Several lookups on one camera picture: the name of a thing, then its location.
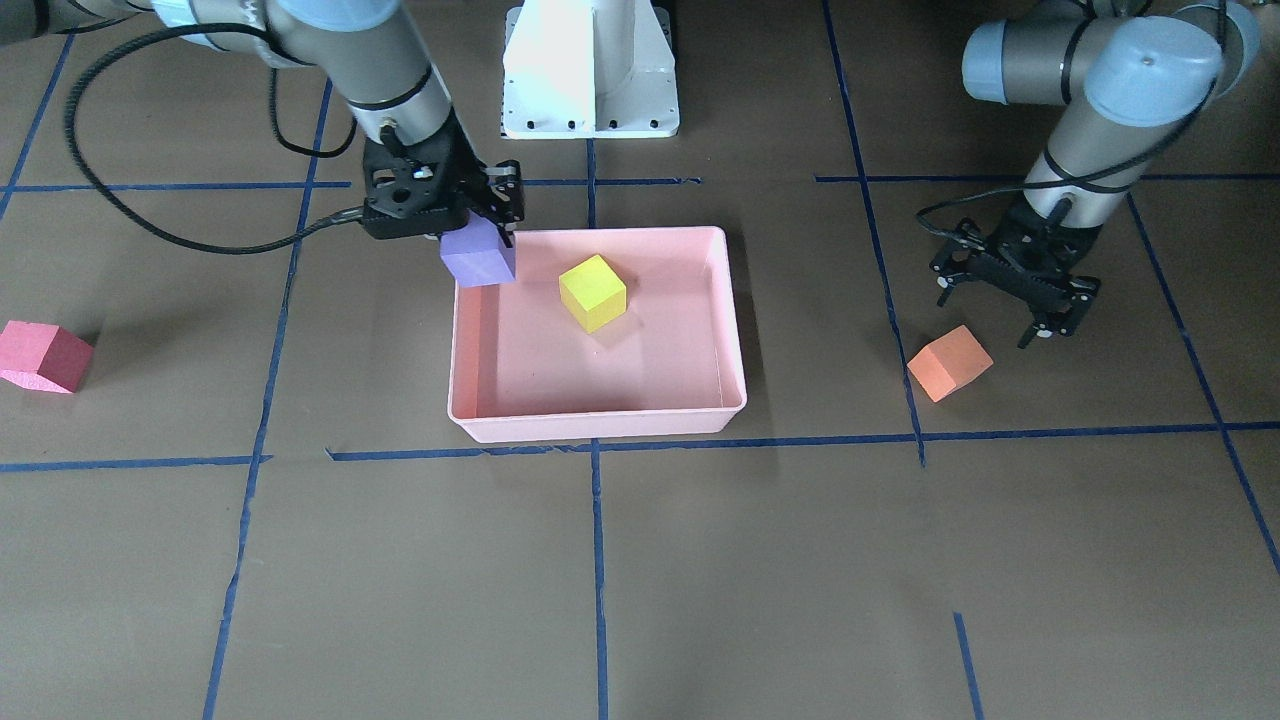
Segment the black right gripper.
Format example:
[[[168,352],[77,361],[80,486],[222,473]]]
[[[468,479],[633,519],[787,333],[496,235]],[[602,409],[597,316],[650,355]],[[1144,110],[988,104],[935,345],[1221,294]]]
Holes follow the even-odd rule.
[[[381,123],[364,150],[365,200],[358,223],[375,240],[439,236],[467,225],[472,214],[515,247],[525,219],[524,174],[515,159],[484,167],[457,113],[428,138],[406,143],[401,128]]]

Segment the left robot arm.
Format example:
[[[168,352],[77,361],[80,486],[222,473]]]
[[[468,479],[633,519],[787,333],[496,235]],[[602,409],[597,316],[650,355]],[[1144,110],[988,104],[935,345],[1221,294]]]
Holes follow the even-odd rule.
[[[1074,269],[1152,161],[1248,73],[1262,47],[1254,14],[1198,1],[1169,15],[1147,1],[1041,1],[973,31],[963,85],[978,100],[1062,109],[991,232],[965,219],[932,233],[946,304],[960,284],[995,287],[1027,305],[1019,345],[1074,334],[1100,279]]]

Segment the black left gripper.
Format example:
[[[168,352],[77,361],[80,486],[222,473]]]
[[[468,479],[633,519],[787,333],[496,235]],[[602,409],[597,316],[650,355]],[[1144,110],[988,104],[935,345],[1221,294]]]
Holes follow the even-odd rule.
[[[1074,206],[1068,195],[1043,215],[1018,199],[989,234],[974,220],[943,231],[943,246],[931,261],[941,288],[936,305],[943,307],[959,284],[984,283],[1029,309],[1032,319],[1019,350],[1034,340],[1074,336],[1101,290],[1098,278],[1073,273],[1101,232],[1098,225],[1068,225]]]

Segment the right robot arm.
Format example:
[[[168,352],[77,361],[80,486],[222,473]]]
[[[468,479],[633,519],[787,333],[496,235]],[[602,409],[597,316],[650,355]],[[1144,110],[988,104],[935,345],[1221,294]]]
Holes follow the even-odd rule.
[[[90,187],[123,217],[169,243],[200,252],[251,255],[291,246],[335,225],[356,223],[371,237],[416,234],[492,241],[511,250],[524,219],[518,163],[481,161],[415,19],[401,1],[5,1],[3,44],[93,32],[134,15],[163,27],[93,61],[63,110],[72,161]],[[364,135],[364,201],[283,240],[216,246],[173,234],[120,200],[90,168],[78,138],[79,104],[91,83],[127,56],[174,38],[216,53],[259,56],[274,70],[316,67]]]

